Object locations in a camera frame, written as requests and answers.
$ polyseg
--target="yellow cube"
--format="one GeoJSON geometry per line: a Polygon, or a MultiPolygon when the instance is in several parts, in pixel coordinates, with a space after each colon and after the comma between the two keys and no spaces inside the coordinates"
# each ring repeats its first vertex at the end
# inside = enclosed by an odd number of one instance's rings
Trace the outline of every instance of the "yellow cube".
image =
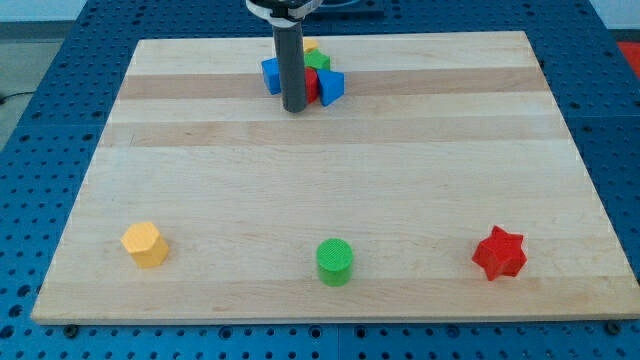
{"type": "Polygon", "coordinates": [[[169,254],[169,245],[151,222],[131,225],[121,241],[141,268],[158,266],[169,254]]]}
{"type": "Polygon", "coordinates": [[[302,39],[302,47],[304,48],[304,52],[311,52],[320,46],[318,44],[318,40],[314,38],[303,38],[302,39]]]}

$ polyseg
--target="toy block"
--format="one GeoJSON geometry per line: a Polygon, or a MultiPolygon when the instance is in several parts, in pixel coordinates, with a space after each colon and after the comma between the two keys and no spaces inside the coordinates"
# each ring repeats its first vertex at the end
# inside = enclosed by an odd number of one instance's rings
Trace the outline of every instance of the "toy block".
{"type": "Polygon", "coordinates": [[[319,93],[318,74],[312,68],[304,69],[305,83],[307,87],[307,103],[316,101],[319,93]]]}
{"type": "Polygon", "coordinates": [[[328,286],[342,286],[351,279],[353,251],[342,239],[328,239],[316,250],[318,278],[328,286]]]}
{"type": "Polygon", "coordinates": [[[273,58],[262,62],[262,77],[264,84],[271,95],[279,94],[280,89],[280,69],[278,68],[278,59],[273,58]]]}
{"type": "Polygon", "coordinates": [[[316,70],[331,70],[331,58],[315,49],[304,54],[304,66],[314,68],[316,70]]]}
{"type": "Polygon", "coordinates": [[[500,275],[516,276],[527,262],[522,251],[524,236],[510,234],[494,226],[491,235],[482,240],[472,260],[484,268],[489,281],[500,275]]]}
{"type": "Polygon", "coordinates": [[[329,106],[344,95],[343,73],[328,70],[317,70],[316,73],[320,83],[320,101],[323,106],[329,106]]]}
{"type": "Polygon", "coordinates": [[[311,52],[315,49],[317,49],[319,46],[318,44],[318,40],[314,39],[314,38],[304,38],[302,39],[302,47],[304,48],[304,52],[308,53],[311,52]]]}
{"type": "Polygon", "coordinates": [[[169,245],[151,222],[131,225],[121,242],[140,268],[158,266],[169,254],[169,245]]]}

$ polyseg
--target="blue pegboard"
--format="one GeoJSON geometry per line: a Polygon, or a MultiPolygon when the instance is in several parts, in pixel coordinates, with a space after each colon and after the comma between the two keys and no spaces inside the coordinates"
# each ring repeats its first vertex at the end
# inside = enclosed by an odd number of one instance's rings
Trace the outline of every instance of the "blue pegboard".
{"type": "MultiPolygon", "coordinates": [[[[524,30],[636,275],[638,81],[587,0],[385,0],[309,35],[524,30]]],[[[142,38],[268,36],[243,1],[89,0],[0,153],[0,359],[640,358],[640,322],[62,327],[29,319],[142,38]]]]}

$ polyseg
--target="blue block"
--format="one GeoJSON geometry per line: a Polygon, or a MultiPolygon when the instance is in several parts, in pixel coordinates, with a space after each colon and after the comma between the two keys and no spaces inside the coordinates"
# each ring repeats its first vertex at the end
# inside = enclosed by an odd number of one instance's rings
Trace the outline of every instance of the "blue block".
{"type": "Polygon", "coordinates": [[[273,58],[262,62],[262,76],[264,84],[271,95],[280,94],[280,69],[278,68],[278,59],[273,58]]]}
{"type": "Polygon", "coordinates": [[[316,70],[320,84],[320,102],[329,106],[344,95],[344,74],[329,70],[316,70]]]}

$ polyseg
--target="stack of blocks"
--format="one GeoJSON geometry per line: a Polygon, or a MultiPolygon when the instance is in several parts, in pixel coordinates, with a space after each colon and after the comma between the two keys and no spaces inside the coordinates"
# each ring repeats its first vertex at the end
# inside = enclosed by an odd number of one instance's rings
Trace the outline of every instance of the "stack of blocks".
{"type": "MultiPolygon", "coordinates": [[[[344,74],[331,71],[331,58],[318,50],[318,42],[315,39],[305,38],[303,47],[307,102],[311,104],[319,96],[322,105],[329,106],[344,95],[344,74]]],[[[282,91],[278,59],[263,61],[262,75],[271,95],[282,91]]]]}

